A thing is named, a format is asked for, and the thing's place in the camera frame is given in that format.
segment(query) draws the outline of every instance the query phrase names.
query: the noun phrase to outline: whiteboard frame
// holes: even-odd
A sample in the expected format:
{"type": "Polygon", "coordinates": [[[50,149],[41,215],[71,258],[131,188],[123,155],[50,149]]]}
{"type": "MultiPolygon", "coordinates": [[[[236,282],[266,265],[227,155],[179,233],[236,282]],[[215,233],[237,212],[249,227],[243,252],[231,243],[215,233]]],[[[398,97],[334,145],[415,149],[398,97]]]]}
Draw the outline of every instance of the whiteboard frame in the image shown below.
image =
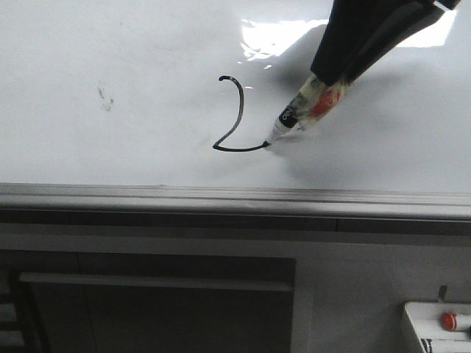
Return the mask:
{"type": "Polygon", "coordinates": [[[471,194],[0,183],[0,208],[471,221],[471,194]]]}

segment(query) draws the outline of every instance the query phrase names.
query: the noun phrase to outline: red marker cap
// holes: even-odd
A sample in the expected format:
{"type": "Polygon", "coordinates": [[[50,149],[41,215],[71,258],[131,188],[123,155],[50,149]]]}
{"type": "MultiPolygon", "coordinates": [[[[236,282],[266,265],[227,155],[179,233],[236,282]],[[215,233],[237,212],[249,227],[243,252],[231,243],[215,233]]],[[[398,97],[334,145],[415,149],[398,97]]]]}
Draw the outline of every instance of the red marker cap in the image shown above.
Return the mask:
{"type": "Polygon", "coordinates": [[[444,313],[442,314],[442,326],[444,329],[455,329],[456,328],[456,314],[444,313]]]}

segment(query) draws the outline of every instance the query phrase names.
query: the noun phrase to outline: smudge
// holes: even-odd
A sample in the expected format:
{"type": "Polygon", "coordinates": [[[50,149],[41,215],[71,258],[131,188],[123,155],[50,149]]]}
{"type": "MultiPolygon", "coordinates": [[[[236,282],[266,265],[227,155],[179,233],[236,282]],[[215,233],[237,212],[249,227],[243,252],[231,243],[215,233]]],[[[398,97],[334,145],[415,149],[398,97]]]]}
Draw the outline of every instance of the smudge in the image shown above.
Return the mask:
{"type": "Polygon", "coordinates": [[[114,104],[114,99],[110,98],[107,93],[106,83],[103,81],[98,82],[98,94],[100,99],[102,100],[102,109],[106,110],[107,112],[111,111],[111,107],[114,104]]]}

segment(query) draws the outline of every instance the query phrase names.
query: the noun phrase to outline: whiteboard tray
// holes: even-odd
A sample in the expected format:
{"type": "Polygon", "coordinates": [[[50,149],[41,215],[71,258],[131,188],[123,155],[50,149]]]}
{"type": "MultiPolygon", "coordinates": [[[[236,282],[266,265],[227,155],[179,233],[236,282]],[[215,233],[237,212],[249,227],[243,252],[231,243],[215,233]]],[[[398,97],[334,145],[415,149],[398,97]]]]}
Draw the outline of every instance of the whiteboard tray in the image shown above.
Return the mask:
{"type": "Polygon", "coordinates": [[[425,353],[421,338],[432,340],[469,340],[468,332],[452,332],[442,329],[440,316],[451,311],[471,315],[471,304],[408,302],[404,307],[403,331],[411,352],[425,353]]]}

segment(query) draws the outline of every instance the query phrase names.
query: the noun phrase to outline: whiteboard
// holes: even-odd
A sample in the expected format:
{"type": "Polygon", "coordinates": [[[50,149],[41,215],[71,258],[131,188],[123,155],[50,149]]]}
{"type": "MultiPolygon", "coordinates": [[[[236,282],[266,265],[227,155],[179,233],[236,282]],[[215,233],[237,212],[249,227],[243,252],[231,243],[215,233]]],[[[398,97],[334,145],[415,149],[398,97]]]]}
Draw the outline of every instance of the whiteboard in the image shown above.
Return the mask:
{"type": "Polygon", "coordinates": [[[471,3],[393,49],[313,129],[261,151],[328,0],[3,0],[0,182],[471,192],[471,3]]]}

